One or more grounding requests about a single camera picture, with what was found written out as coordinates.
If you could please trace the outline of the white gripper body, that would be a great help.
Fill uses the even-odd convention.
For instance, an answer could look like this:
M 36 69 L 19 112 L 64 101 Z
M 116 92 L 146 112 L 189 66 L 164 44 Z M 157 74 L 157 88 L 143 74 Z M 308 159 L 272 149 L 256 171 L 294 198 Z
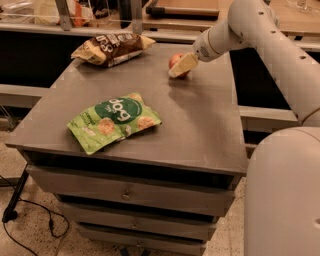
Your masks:
M 210 62 L 223 54 L 247 47 L 247 42 L 230 28 L 223 20 L 205 30 L 193 43 L 193 52 L 203 62 Z

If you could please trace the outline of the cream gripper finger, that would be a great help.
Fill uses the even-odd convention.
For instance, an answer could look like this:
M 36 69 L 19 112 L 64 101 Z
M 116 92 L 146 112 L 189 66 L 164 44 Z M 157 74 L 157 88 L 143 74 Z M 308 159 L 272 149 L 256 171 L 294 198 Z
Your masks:
M 198 65 L 198 57 L 191 52 L 185 53 L 178 64 L 182 72 L 188 71 L 188 73 L 197 65 Z

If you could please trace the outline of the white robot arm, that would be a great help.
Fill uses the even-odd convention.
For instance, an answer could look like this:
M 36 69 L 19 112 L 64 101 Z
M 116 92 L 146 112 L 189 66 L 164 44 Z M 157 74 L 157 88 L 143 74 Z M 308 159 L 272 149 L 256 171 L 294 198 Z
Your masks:
M 298 126 L 263 139 L 249 161 L 244 256 L 320 256 L 320 64 L 277 27 L 264 0 L 234 0 L 169 71 L 177 77 L 231 50 L 256 50 Z

